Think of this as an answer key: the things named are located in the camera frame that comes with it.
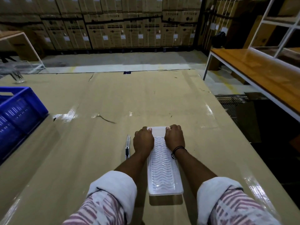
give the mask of concrete floor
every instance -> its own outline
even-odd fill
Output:
[[[203,78],[207,57],[200,51],[158,53],[114,53],[47,56],[40,73],[94,73],[145,70],[196,69]],[[206,85],[215,95],[256,92],[224,70],[208,72]]]

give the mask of hand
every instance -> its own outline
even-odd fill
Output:
[[[144,126],[140,131],[136,131],[133,138],[133,147],[135,153],[139,153],[144,159],[147,159],[154,147],[154,137],[152,129]]]
[[[166,128],[165,141],[167,147],[173,152],[178,146],[185,147],[185,139],[180,125],[171,125]]]

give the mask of cardboard sheet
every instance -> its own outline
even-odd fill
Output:
[[[218,176],[239,181],[283,224],[300,221],[296,205],[196,70],[24,78],[22,86],[32,87],[50,116],[0,166],[0,218],[8,225],[61,224],[83,203],[90,183],[124,161],[127,134],[133,139],[143,126],[174,123],[182,126],[187,150]],[[0,85],[15,86],[10,76]],[[144,167],[131,224],[196,223],[196,200],[180,172],[183,195],[150,197]]]

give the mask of white plastic tray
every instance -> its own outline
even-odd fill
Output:
[[[148,192],[150,196],[183,194],[177,160],[164,139],[166,127],[151,127],[154,148],[147,159]]]

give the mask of blue plastic crate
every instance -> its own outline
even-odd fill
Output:
[[[0,87],[0,164],[47,116],[30,87]]]

